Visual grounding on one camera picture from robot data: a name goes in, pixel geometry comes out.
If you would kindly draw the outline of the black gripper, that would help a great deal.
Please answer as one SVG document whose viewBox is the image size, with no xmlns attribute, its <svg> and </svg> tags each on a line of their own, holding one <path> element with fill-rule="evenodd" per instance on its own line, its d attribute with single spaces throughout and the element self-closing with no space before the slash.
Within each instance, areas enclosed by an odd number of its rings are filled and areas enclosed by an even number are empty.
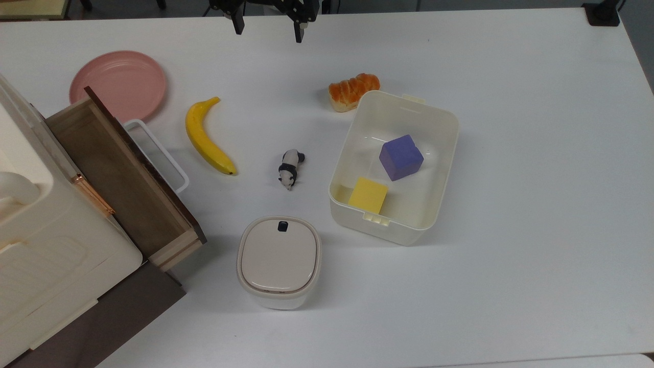
<svg viewBox="0 0 654 368">
<path fill-rule="evenodd" d="M 273 13 L 282 14 L 294 21 L 294 34 L 296 43 L 302 43 L 305 34 L 306 24 L 315 21 L 320 10 L 319 1 L 210 1 L 209 7 L 213 10 L 220 10 L 226 18 L 232 19 L 235 32 L 242 35 L 245 23 L 239 9 L 245 10 L 246 5 L 262 6 L 266 10 L 273 10 Z"/>
</svg>

